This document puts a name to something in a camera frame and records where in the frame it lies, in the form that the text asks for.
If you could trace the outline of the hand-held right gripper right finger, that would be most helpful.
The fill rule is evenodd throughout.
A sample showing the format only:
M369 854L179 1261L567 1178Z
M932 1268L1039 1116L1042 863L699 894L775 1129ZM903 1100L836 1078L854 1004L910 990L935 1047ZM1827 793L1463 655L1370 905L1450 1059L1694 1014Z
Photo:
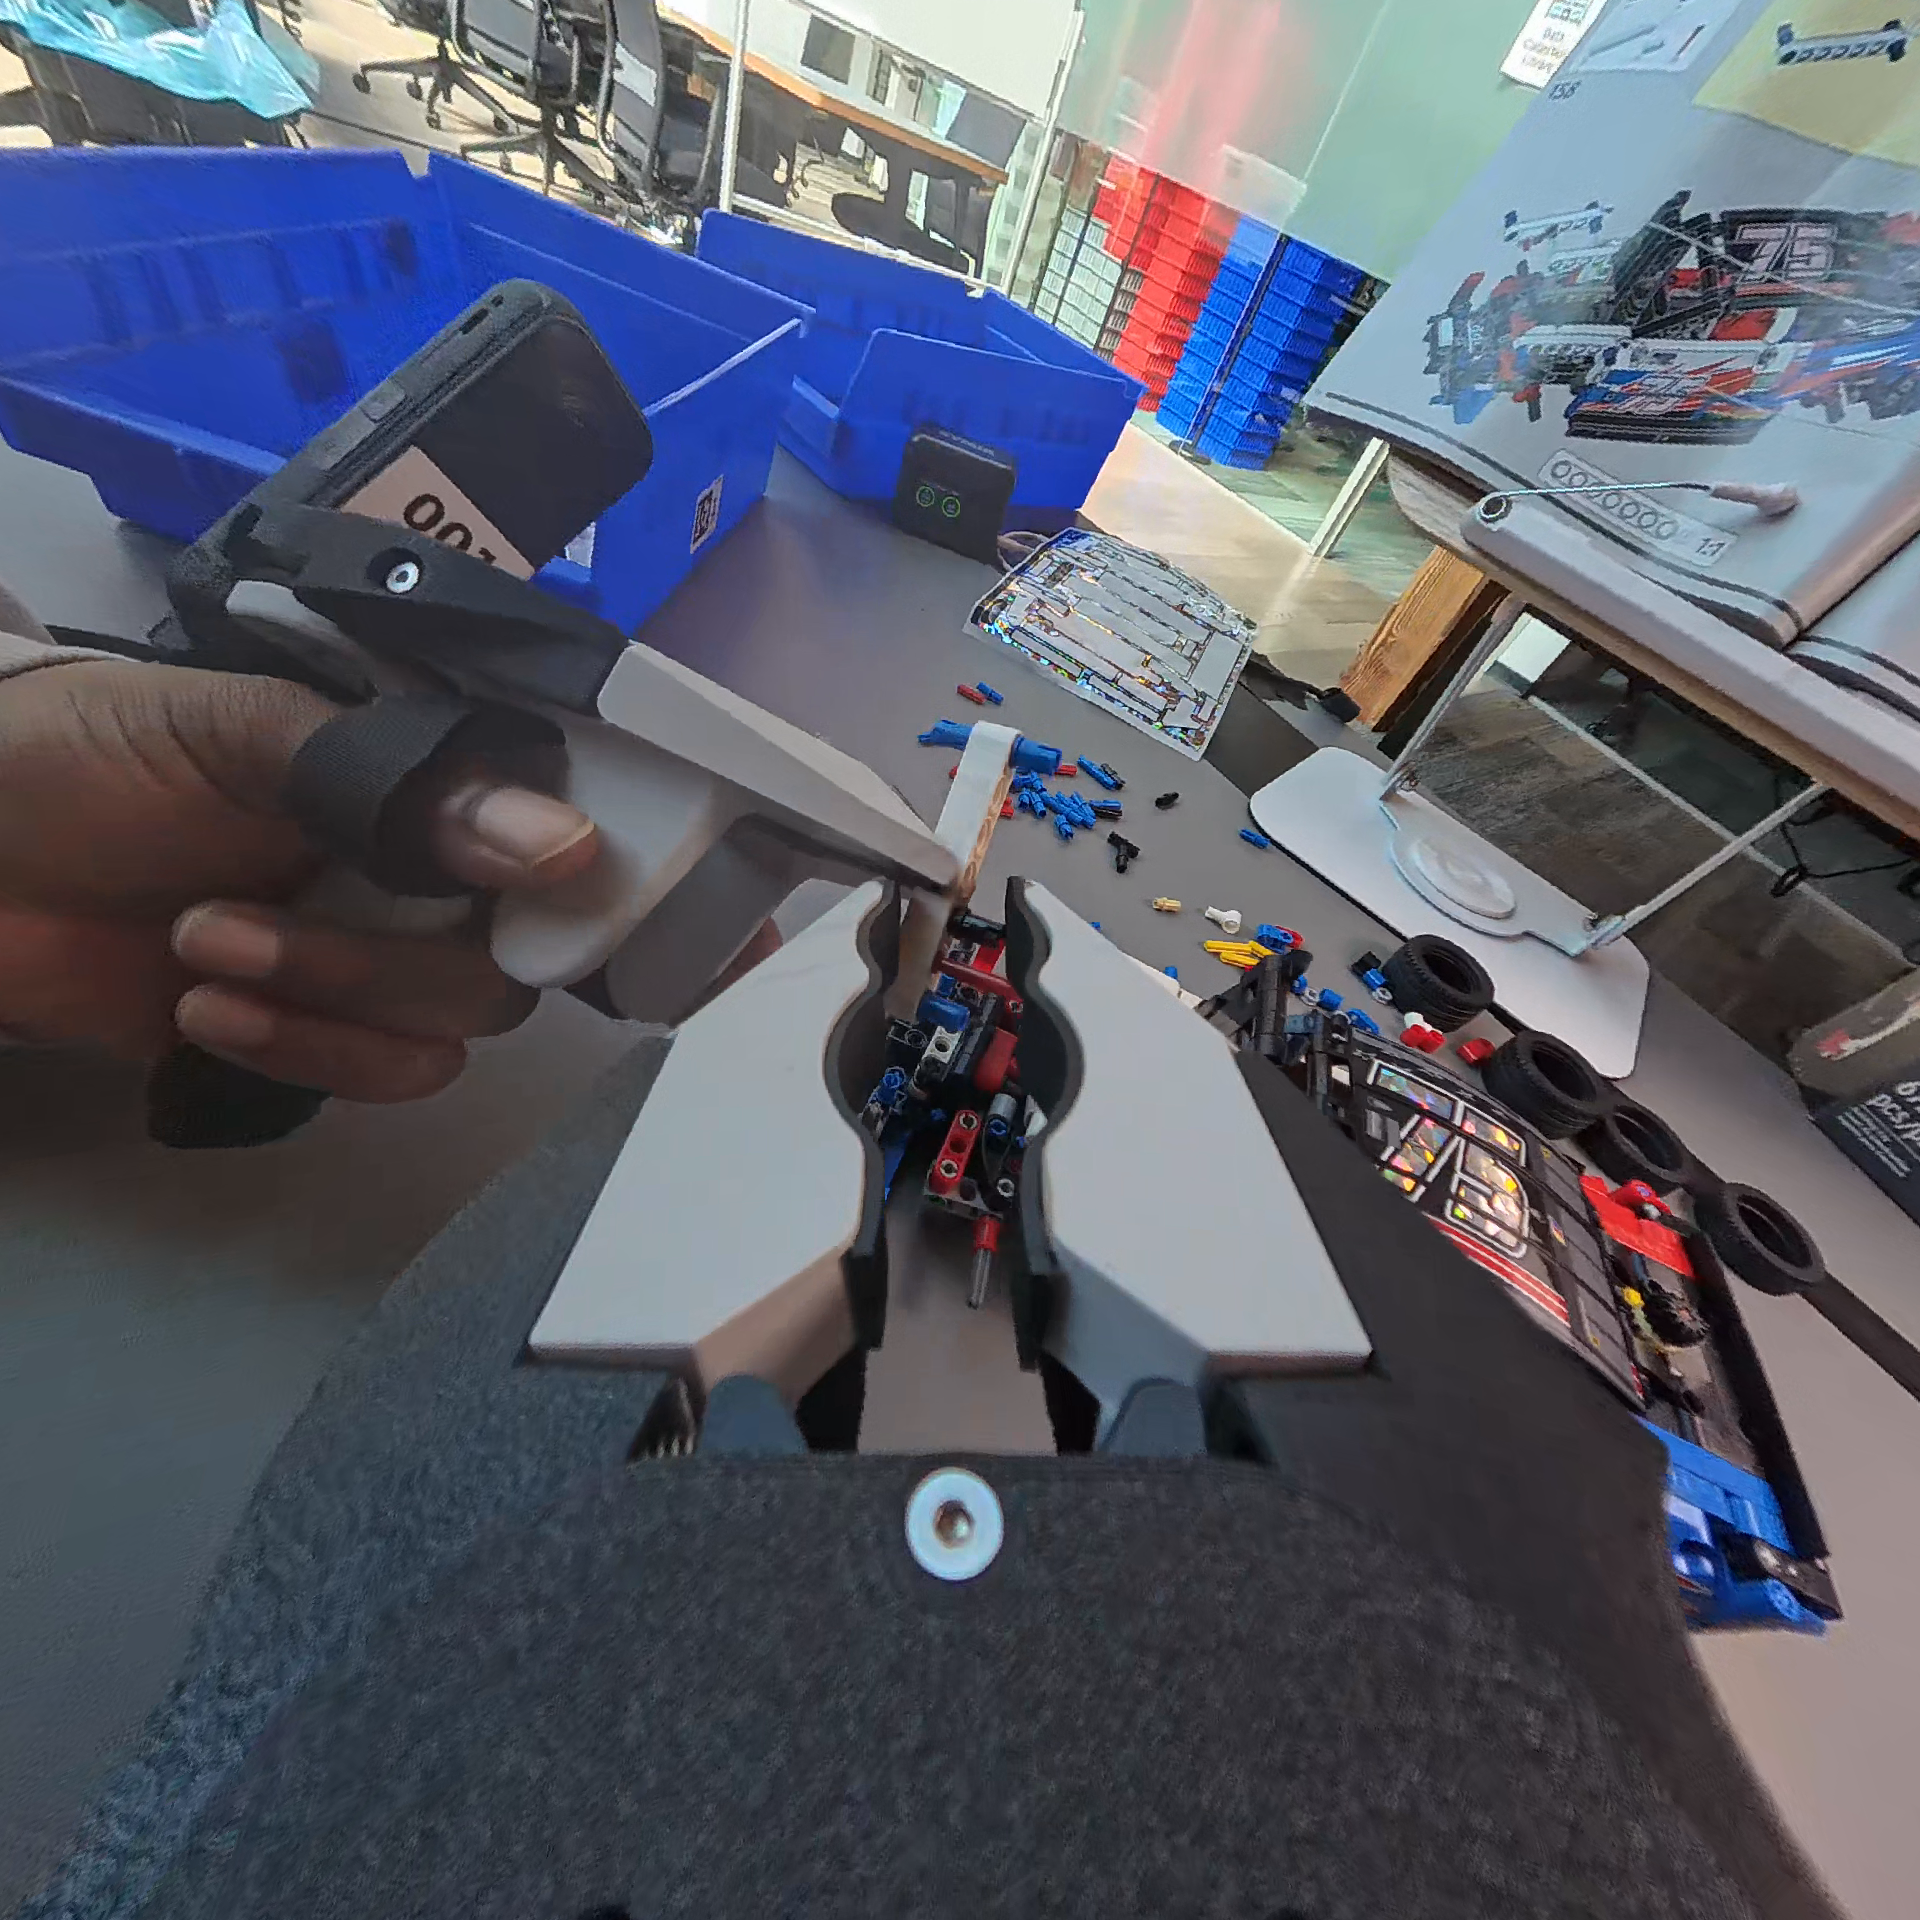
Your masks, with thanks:
M1198 1422L1222 1385L1346 1381L1377 1346L1236 1051L1179 982L1039 879L1003 898L1022 1164L1022 1362L1106 1444L1146 1388Z

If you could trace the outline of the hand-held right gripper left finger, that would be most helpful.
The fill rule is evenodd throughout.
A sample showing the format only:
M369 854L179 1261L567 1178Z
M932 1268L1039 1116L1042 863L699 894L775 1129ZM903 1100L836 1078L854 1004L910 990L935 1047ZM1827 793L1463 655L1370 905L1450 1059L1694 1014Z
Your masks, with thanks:
M870 879L687 1019L530 1326L530 1361L735 1378L814 1444L857 1435L888 1303L883 1069L898 892Z

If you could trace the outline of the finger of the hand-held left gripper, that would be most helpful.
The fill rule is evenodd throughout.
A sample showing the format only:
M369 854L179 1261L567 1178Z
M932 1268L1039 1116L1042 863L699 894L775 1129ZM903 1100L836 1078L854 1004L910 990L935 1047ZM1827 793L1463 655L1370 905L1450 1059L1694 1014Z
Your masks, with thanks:
M760 814L865 873L946 894L963 859L873 769L694 667L636 642L598 694L598 716L756 802Z

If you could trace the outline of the white brick beam with pins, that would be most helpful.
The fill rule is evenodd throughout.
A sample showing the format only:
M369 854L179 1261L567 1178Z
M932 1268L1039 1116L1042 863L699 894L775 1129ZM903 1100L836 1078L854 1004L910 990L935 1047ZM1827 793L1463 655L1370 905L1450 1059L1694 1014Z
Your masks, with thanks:
M939 887L918 887L903 897L898 967L886 995L891 1019L912 1019L932 979L932 963L950 916L967 909L985 866L1002 810L1017 772L1052 778L1064 753L999 722L975 722L951 778L951 791L932 836L956 859L956 877Z

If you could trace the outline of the brick-built toy race car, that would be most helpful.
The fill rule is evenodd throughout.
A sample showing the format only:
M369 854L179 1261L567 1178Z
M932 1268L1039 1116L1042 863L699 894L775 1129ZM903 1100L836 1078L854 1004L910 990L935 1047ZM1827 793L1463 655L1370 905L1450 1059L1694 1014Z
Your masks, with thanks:
M970 1222L975 1306L1041 1129L1017 1081L1025 1004L1002 932L951 921L920 1010L888 1025L880 1078L856 1103L880 1147L883 1195L903 1161L920 1164L921 1201ZM1463 1039L1457 1053L1479 1071L1496 1047ZM1351 1039L1268 1062L1657 1437L1687 1622L1823 1637L1841 1621L1830 1548L1754 1338L1721 1346L1728 1326L1643 1185L1610 1185L1572 1139L1540 1139L1442 1057Z

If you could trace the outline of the grey desk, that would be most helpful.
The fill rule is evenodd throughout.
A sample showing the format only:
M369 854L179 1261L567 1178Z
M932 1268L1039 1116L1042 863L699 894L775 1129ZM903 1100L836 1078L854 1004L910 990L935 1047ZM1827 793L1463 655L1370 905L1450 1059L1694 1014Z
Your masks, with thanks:
M984 570L786 459L654 644L920 796L903 734L970 673ZM336 1110L268 1155L145 1140L139 1071L6 1059L6 1915L66 1857L166 1699L251 1485L323 1369L489 1178L583 1114L622 1034L563 998L411 1110ZM1824 1641L1700 1661L1852 1915L1916 1914L1916 1403L1812 1315L1758 1303L1841 1559Z

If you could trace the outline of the person's left hand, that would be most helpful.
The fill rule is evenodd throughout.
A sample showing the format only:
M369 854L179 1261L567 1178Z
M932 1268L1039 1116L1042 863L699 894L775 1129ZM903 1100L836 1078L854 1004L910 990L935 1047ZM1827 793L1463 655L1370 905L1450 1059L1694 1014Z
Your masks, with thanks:
M433 1097L540 993L465 935L304 924L326 866L283 807L315 690L126 659L6 674L10 1047L187 1043L350 1102Z

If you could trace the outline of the black device with green lights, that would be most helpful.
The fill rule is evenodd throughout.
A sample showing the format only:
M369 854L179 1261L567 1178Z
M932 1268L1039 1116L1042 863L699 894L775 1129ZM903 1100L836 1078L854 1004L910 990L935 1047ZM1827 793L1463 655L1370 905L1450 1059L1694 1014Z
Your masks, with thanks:
M923 423L907 435L891 522L900 533L963 557L994 564L1017 490L1010 451Z

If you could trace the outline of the shiny printed booklet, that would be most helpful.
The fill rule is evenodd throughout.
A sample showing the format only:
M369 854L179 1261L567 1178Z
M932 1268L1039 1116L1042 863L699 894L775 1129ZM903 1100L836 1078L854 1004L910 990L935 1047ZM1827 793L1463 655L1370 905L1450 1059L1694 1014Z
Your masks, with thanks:
M970 612L975 636L1124 726L1201 762L1260 626L1162 554L1089 527L1008 534L1012 555Z

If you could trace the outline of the blue storage bin white label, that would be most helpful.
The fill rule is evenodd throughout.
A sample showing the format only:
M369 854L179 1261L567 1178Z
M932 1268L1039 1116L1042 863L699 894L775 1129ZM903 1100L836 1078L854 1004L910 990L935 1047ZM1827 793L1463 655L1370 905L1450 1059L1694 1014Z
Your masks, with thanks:
M535 582L636 633L761 500L810 309L396 151L6 151L6 438L187 541L489 285L588 322L657 458Z

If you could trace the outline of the white rounded tray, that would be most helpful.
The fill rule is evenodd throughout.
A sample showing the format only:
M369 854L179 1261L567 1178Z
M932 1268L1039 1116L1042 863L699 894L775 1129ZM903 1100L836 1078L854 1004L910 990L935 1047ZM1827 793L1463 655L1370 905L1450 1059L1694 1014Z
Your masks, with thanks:
M1596 941L1591 911L1438 804L1344 750L1258 789L1260 834L1401 938L1435 935L1494 979L1496 1009L1558 1036L1603 1077L1636 1069L1648 963Z

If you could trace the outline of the blue plastic storage bin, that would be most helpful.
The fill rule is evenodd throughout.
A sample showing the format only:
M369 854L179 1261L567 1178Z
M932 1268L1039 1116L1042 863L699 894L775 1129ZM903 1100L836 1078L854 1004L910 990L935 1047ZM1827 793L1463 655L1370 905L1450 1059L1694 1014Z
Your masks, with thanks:
M1079 514L1144 385L996 290L746 215L705 215L702 262L810 309L780 446L828 490L889 500L915 431L1016 466L1012 524Z

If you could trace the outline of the teal plastic sheet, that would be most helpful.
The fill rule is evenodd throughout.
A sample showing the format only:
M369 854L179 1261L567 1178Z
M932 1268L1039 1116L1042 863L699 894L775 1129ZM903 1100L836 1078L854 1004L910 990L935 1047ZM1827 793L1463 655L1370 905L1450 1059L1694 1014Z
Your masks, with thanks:
M243 3L6 3L3 26L10 49L264 122L297 119L320 97L315 59L287 29L265 33Z

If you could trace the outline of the red plastic crate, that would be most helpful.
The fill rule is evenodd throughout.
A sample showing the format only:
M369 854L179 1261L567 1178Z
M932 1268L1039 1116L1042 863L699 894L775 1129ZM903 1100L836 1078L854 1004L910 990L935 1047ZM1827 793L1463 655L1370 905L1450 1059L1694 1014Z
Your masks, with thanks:
M1119 278L1096 349L1142 385L1137 410L1154 413L1184 356L1198 313L1242 225L1242 212L1123 156L1112 156L1092 215Z

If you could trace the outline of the stack of blue crates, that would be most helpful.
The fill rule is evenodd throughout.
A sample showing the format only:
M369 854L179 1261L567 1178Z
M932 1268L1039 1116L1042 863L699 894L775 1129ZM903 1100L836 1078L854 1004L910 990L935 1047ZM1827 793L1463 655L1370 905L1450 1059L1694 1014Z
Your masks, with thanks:
M1160 401L1175 451L1196 465L1267 466L1384 290L1343 255L1242 217Z

